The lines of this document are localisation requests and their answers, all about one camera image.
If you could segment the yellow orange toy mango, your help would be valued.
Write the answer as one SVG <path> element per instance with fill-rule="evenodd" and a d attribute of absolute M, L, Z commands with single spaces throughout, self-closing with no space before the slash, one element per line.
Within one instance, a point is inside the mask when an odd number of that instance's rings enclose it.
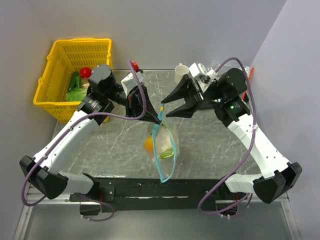
<path fill-rule="evenodd" d="M 151 135 L 149 135 L 149 136 L 147 136 L 145 138 L 144 143 L 143 143 L 143 148 L 148 153 L 153 153 L 154 152 L 153 137 Z"/>

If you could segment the clear bag with blue zipper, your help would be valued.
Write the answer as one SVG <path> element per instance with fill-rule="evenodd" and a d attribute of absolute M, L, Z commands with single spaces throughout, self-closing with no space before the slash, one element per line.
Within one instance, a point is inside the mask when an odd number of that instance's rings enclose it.
<path fill-rule="evenodd" d="M 154 160 L 160 182 L 165 183 L 174 174 L 180 146 L 176 123 L 166 118 L 164 104 L 160 107 L 158 118 L 161 120 L 160 124 L 148 125 L 143 148 Z"/>

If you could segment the white toy cauliflower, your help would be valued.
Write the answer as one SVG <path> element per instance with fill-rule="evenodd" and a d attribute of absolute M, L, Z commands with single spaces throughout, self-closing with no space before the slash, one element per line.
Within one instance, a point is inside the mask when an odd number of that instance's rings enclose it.
<path fill-rule="evenodd" d="M 169 131 L 166 127 L 161 127 L 155 137 L 155 148 L 160 159 L 168 159 L 174 155 Z"/>

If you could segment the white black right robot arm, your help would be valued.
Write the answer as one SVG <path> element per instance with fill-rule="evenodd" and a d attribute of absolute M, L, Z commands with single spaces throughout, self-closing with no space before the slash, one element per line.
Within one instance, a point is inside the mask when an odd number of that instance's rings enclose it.
<path fill-rule="evenodd" d="M 248 89 L 246 77 L 238 68 L 231 68 L 220 77 L 214 71 L 188 73 L 162 104 L 184 100 L 183 105 L 166 114 L 168 118 L 191 118 L 203 106 L 214 109 L 216 117 L 242 142 L 260 169 L 259 174 L 238 174 L 233 170 L 218 183 L 219 195 L 230 199 L 236 193 L 255 194 L 270 204 L 295 185 L 302 167 L 284 157 L 259 128 L 253 111 L 240 97 Z"/>

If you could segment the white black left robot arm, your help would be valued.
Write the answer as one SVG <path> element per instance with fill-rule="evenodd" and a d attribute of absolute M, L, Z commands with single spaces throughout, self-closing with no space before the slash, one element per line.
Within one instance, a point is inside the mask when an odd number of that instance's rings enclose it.
<path fill-rule="evenodd" d="M 144 121 L 159 125 L 161 120 L 143 84 L 143 71 L 129 61 L 130 74 L 116 82 L 111 67 L 99 64 L 91 71 L 86 96 L 64 128 L 33 157 L 25 155 L 19 165 L 25 182 L 38 189 L 45 198 L 57 198 L 62 193 L 81 194 L 95 200 L 100 189 L 87 175 L 62 172 L 65 162 L 81 141 L 95 131 L 108 117 L 127 121 Z"/>

